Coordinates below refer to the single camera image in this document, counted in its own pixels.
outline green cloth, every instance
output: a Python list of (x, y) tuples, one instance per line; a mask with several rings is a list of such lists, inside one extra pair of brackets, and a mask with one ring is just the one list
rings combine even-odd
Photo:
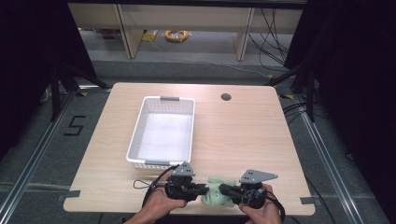
[(233, 206), (233, 201), (231, 201), (231, 198), (220, 193), (220, 184), (235, 186), (236, 181), (234, 179), (222, 179), (217, 176), (210, 176), (208, 183), (206, 184), (206, 187), (209, 188), (209, 191), (206, 195), (201, 197), (202, 203), (209, 206)]

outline human hand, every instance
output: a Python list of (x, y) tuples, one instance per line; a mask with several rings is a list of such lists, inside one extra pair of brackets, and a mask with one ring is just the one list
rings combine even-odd
[[(273, 193), (270, 185), (262, 184), (267, 191)], [(276, 205), (268, 199), (265, 199), (265, 204), (259, 209), (251, 208), (245, 204), (239, 204), (239, 209), (250, 217), (246, 224), (279, 224), (280, 220), (279, 209)]]
[[(166, 181), (170, 176), (169, 172), (161, 180)], [(175, 208), (183, 208), (186, 205), (185, 200), (170, 199), (166, 195), (164, 187), (157, 187), (151, 192), (143, 208), (124, 224), (155, 223), (157, 219), (166, 216)]]

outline wooden table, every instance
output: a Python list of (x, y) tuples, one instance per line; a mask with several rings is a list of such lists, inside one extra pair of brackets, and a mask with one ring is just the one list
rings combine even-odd
[[(232, 96), (221, 99), (223, 93)], [(135, 213), (145, 189), (134, 180), (152, 181), (157, 172), (136, 170), (126, 159), (134, 125), (145, 96), (191, 97), (196, 101), (191, 167), (195, 183), (211, 175), (238, 180), (247, 168), (274, 173), (267, 181), (291, 216), (310, 216), (313, 204), (282, 108), (272, 87), (191, 84), (117, 83), (110, 93), (67, 198), (69, 212)], [(172, 214), (242, 215), (234, 207), (209, 207), (196, 201)]]

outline yellow cable coil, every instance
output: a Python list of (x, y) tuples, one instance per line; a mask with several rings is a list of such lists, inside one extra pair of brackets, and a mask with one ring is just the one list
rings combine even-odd
[(187, 31), (172, 31), (168, 30), (165, 32), (165, 39), (171, 42), (182, 42), (189, 36)]

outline white plastic basket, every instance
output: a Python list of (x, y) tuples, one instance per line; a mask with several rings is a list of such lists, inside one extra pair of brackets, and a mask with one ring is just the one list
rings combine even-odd
[(150, 170), (190, 162), (194, 110), (192, 98), (145, 97), (126, 160)]

